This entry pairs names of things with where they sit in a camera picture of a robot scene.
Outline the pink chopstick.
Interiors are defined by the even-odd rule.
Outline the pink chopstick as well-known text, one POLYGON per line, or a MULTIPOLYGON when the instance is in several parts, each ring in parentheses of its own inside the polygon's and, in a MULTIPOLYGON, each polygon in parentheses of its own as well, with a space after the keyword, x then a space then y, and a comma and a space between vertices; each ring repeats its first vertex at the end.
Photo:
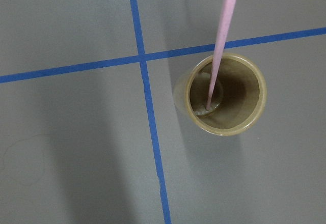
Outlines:
POLYGON ((216 35, 213 59, 212 59, 212 68, 211 68, 211 78, 209 83, 208 98, 206 103, 206 109, 211 108, 213 91, 223 55, 223 50, 225 47, 226 39, 228 36, 228 31, 230 28, 234 8, 236 5, 236 0, 223 0, 218 31, 216 35))

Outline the tan bamboo cup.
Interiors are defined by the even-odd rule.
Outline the tan bamboo cup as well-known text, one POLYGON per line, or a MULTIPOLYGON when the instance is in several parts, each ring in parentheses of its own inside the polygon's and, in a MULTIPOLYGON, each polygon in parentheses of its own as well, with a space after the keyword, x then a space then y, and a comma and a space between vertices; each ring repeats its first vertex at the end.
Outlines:
POLYGON ((176 108, 206 132, 219 136, 240 134, 261 117, 267 86, 259 68, 248 58, 224 53, 210 109, 206 109, 212 57, 181 75, 173 87, 176 108))

